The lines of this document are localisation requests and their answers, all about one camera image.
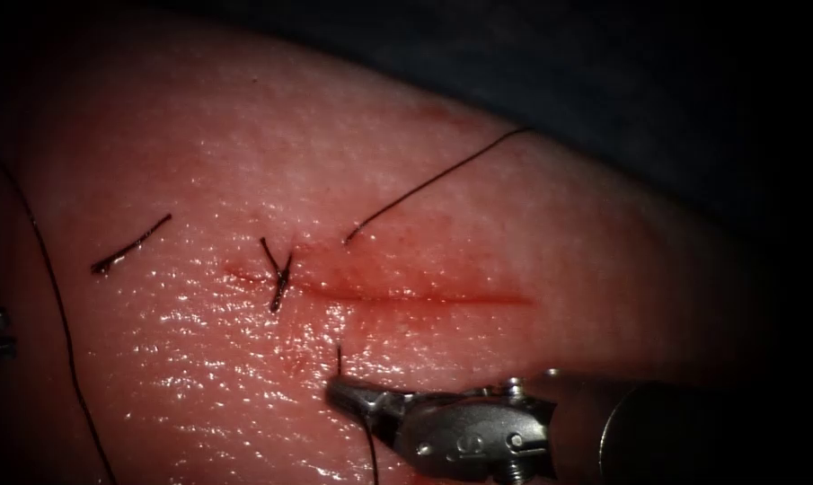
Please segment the right arm needle driver jaw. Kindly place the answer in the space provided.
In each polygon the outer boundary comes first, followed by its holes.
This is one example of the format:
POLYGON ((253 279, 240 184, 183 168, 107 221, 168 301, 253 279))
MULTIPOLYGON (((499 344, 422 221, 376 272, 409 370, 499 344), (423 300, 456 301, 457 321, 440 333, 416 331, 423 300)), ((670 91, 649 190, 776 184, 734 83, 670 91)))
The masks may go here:
POLYGON ((325 385, 326 400, 342 410, 399 409, 413 395, 349 375, 335 375, 325 385))
POLYGON ((411 405, 411 397, 378 397, 376 400, 336 398, 335 407, 374 433, 396 433, 411 405))

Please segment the right arm needle driver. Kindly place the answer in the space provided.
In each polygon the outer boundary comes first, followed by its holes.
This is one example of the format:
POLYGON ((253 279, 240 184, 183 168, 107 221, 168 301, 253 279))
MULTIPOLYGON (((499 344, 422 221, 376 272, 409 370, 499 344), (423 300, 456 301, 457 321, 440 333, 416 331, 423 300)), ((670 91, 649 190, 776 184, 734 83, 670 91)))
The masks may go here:
POLYGON ((554 480, 550 424, 556 405, 527 393, 516 377, 410 404, 395 452, 418 474, 461 482, 554 480))

